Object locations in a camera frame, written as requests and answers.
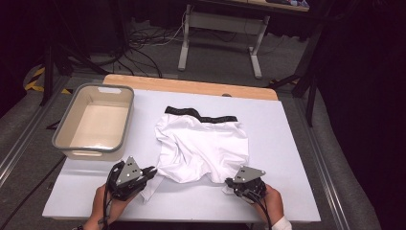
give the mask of floor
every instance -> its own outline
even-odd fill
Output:
[[[157,28],[147,23],[135,25],[136,30],[152,34]],[[247,47],[254,41],[246,34],[192,30],[186,70],[177,70],[181,35],[164,42],[144,45],[140,52],[150,56],[159,66],[164,78],[183,81],[205,81],[253,87],[266,87],[271,80],[293,74],[305,49],[306,42],[297,37],[267,35],[259,49],[259,65],[263,78],[254,78]],[[134,46],[143,45],[136,41]],[[153,63],[138,51],[127,52],[121,63],[104,65],[116,74],[157,77]],[[96,56],[97,62],[109,57]],[[33,66],[28,82],[41,66]],[[55,74],[57,92],[73,90],[86,82],[102,82],[103,76],[76,67],[70,77]],[[354,178],[329,124],[326,108],[317,94],[313,127],[303,119],[305,97],[295,99],[288,84],[277,90],[283,103],[295,142],[304,163],[309,183],[322,217],[321,222],[294,222],[294,229],[380,229],[375,212],[362,188]],[[55,93],[44,106],[38,106],[42,92],[29,90],[28,95],[0,119],[0,202],[1,229],[72,229],[83,220],[55,220],[42,217],[43,207],[52,192],[53,183],[63,163],[63,154],[51,143],[54,131],[47,126],[60,120],[72,94]]]

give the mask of white tabletop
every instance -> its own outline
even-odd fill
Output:
[[[232,115],[242,122],[249,139],[249,167],[266,171],[262,177],[282,194],[284,211],[292,221],[320,221],[305,169],[279,101],[197,94],[134,90],[134,109],[124,142],[124,157],[134,156],[141,168],[154,166],[161,150],[154,128],[167,106],[193,107],[200,115]],[[86,219],[96,188],[105,183],[116,162],[67,159],[44,208],[43,216]],[[225,195],[225,184],[207,177],[178,184],[164,179],[147,203],[136,197],[121,220],[257,222],[255,210],[235,195]]]

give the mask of human hand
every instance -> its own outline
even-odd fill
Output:
[[[92,215],[90,216],[89,220],[83,225],[84,230],[99,230],[98,221],[103,218],[103,199],[104,199],[104,191],[105,191],[105,184],[100,186],[96,190],[95,197],[93,199],[93,208],[92,208]],[[128,205],[129,202],[135,197],[136,195],[130,197],[126,201],[120,201],[118,199],[111,200],[111,207],[109,213],[109,219],[107,223],[110,224],[116,221],[120,215],[123,213],[125,207]],[[106,201],[110,200],[111,194],[107,193]]]
[[[265,184],[266,192],[265,197],[260,201],[260,203],[266,207],[268,211],[269,218],[271,220],[272,227],[275,223],[277,223],[281,218],[283,218],[283,203],[282,203],[282,196],[278,190],[272,188],[270,185]],[[263,213],[260,206],[255,203],[253,204],[254,208],[259,213],[260,218],[267,222],[266,215]]]

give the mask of beige plastic tub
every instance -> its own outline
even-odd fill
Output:
[[[54,134],[54,146],[71,159],[121,159],[133,100],[127,86],[82,85]]]

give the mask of gray carpet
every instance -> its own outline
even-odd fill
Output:
[[[216,32],[216,34],[224,39],[233,36],[232,34],[219,32]],[[253,41],[253,39],[253,37],[248,37],[249,41]],[[181,42],[179,41],[172,41],[165,46],[146,46],[141,51],[149,55],[158,64],[166,78],[263,87],[271,79],[281,79],[295,71],[305,48],[305,43],[299,42],[296,37],[266,36],[259,49],[259,64],[264,75],[262,80],[256,80],[253,76],[246,47],[247,36],[245,34],[238,34],[231,42],[223,42],[213,36],[212,33],[204,31],[193,33],[187,68],[184,72],[177,70],[181,49]],[[135,52],[128,54],[141,62],[151,64],[146,58]],[[104,59],[104,57],[94,57],[94,60],[96,59]],[[144,71],[150,76],[156,76],[156,71],[153,68],[139,65],[143,70],[140,71],[127,59],[122,58],[121,61],[129,67],[132,65],[131,69],[137,75],[143,75]],[[111,72],[114,69],[114,72],[119,74],[129,74],[129,71],[117,62],[104,66],[104,68]],[[101,82],[102,78],[103,76],[94,75],[88,69],[80,68],[69,79],[65,88],[76,89],[86,82]],[[300,109],[295,103],[297,99],[293,99],[289,94],[291,88],[291,85],[287,85],[278,90],[278,93],[322,217],[321,222],[295,222],[293,226],[294,229],[337,229],[326,199],[325,188],[316,169],[313,148],[309,145],[308,136],[306,135],[308,127],[304,126],[301,120]],[[35,185],[63,156],[61,152],[52,146],[51,138],[54,132],[45,129],[45,127],[61,118],[64,109],[72,99],[72,95],[56,94],[56,101],[52,104],[44,119],[38,124],[33,139],[24,150],[8,179],[0,188],[2,204],[0,224],[6,221],[7,217],[10,216],[24,197],[30,193]],[[0,119],[0,129],[2,130],[0,159],[2,162],[38,109],[41,96],[42,93],[40,92],[29,91],[28,95],[19,104]],[[373,207],[354,178],[334,137],[320,94],[318,94],[316,100],[313,125],[312,131],[326,159],[350,229],[380,229]],[[50,185],[56,181],[60,168],[61,165],[28,198],[5,229],[72,229],[74,226],[83,223],[83,220],[55,220],[41,216],[45,202],[52,191]],[[261,225],[256,224],[255,228],[260,229]]]

